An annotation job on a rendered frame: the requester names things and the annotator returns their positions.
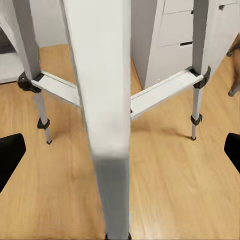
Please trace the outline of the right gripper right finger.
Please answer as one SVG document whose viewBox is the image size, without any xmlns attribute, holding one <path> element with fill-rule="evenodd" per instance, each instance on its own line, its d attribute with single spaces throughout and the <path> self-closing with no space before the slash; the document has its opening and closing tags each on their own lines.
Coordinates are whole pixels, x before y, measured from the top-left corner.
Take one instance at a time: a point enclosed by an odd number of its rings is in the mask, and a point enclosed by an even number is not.
<svg viewBox="0 0 240 240">
<path fill-rule="evenodd" d="M 228 133 L 224 151 L 240 173 L 240 135 Z"/>
</svg>

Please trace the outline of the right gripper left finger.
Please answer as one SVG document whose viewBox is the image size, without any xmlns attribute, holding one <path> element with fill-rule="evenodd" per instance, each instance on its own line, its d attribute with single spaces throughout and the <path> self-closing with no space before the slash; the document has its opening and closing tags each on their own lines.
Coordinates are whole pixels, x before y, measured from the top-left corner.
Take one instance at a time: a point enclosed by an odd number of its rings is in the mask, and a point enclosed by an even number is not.
<svg viewBox="0 0 240 240">
<path fill-rule="evenodd" d="M 0 138 L 0 193 L 26 153 L 22 133 Z"/>
</svg>

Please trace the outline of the camera tripod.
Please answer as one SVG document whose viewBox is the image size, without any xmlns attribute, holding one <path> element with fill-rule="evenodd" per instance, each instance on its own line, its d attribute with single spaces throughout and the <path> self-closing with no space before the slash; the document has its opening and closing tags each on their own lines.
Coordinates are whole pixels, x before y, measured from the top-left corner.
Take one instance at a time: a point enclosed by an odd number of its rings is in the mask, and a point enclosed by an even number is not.
<svg viewBox="0 0 240 240">
<path fill-rule="evenodd" d="M 193 0 L 192 65 L 131 96 L 131 0 L 59 0 L 76 84 L 40 68 L 30 0 L 4 0 L 24 67 L 18 86 L 32 91 L 38 129 L 52 142 L 44 93 L 82 110 L 105 240 L 131 240 L 130 122 L 193 87 L 196 140 L 204 86 L 209 82 L 219 0 Z"/>
</svg>

